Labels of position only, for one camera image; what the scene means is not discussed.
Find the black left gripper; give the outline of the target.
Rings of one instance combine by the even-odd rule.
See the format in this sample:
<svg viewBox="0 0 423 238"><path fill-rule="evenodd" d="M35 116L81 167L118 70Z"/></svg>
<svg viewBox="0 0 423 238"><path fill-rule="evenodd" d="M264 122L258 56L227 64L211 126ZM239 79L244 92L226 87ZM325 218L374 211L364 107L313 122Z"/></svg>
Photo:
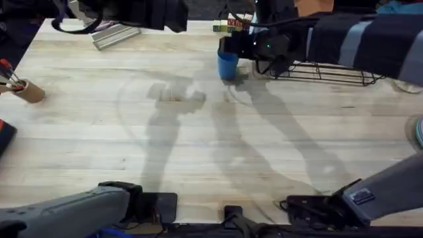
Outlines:
<svg viewBox="0 0 423 238"><path fill-rule="evenodd" d="M89 18L116 21L138 28L185 32L188 6L183 0L81 0L81 12Z"/></svg>

